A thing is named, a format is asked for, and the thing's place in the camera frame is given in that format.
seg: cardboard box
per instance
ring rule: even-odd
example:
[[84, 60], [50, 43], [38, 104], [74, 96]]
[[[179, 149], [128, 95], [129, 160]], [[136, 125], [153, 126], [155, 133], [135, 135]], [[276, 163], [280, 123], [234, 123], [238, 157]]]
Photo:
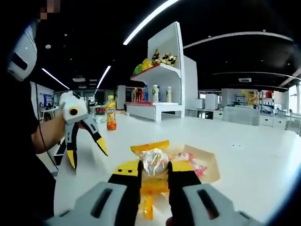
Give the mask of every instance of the cardboard box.
[[197, 159], [198, 164], [207, 167], [204, 174], [200, 177], [202, 183], [213, 183], [221, 178], [215, 154], [189, 145], [184, 145], [184, 147], [170, 147], [166, 153], [172, 155], [181, 152], [193, 154]]

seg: hand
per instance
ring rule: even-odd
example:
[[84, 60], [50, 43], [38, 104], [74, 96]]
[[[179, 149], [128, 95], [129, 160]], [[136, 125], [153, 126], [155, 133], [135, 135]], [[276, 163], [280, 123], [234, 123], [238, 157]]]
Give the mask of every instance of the hand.
[[77, 125], [79, 126], [80, 129], [85, 129], [85, 127], [80, 121], [77, 122]]

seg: candy bag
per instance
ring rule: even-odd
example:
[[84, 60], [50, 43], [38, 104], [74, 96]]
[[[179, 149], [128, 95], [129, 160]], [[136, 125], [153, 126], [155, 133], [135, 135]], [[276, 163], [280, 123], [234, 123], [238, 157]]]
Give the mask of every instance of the candy bag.
[[152, 206], [154, 195], [169, 192], [167, 164], [168, 155], [165, 150], [169, 141], [132, 146], [131, 150], [143, 162], [142, 184], [140, 189], [143, 217], [153, 220]]

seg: office desk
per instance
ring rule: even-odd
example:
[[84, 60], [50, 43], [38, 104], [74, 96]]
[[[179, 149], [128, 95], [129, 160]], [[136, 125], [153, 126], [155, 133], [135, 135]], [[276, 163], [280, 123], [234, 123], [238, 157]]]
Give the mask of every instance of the office desk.
[[[65, 155], [56, 179], [55, 214], [73, 208], [75, 200], [114, 169], [137, 159], [130, 146], [169, 140], [171, 146], [188, 144], [215, 154], [221, 179], [212, 185], [261, 222], [282, 204], [300, 168], [301, 138], [291, 131], [247, 126], [230, 122], [185, 117], [161, 123], [117, 115], [117, 129], [107, 131], [98, 124], [109, 150], [106, 157], [87, 131], [77, 136], [78, 167], [75, 171]], [[150, 225], [165, 225], [171, 216], [167, 202], [154, 208]], [[145, 225], [141, 220], [136, 225]]]
[[58, 107], [55, 107], [55, 108], [52, 108], [52, 109], [49, 109], [49, 110], [42, 110], [41, 112], [43, 113], [43, 118], [44, 118], [44, 114], [46, 113], [46, 112], [48, 112], [48, 113], [52, 113], [52, 117], [53, 117], [53, 119], [55, 118], [55, 111], [56, 110], [58, 110], [59, 108]]

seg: white helmet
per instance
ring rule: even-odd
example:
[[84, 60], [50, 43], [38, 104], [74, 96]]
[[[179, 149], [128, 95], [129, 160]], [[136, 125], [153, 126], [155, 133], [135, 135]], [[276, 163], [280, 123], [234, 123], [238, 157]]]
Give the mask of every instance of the white helmet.
[[17, 80], [23, 81], [33, 70], [37, 61], [37, 47], [33, 40], [32, 26], [28, 26], [14, 49], [8, 65]]

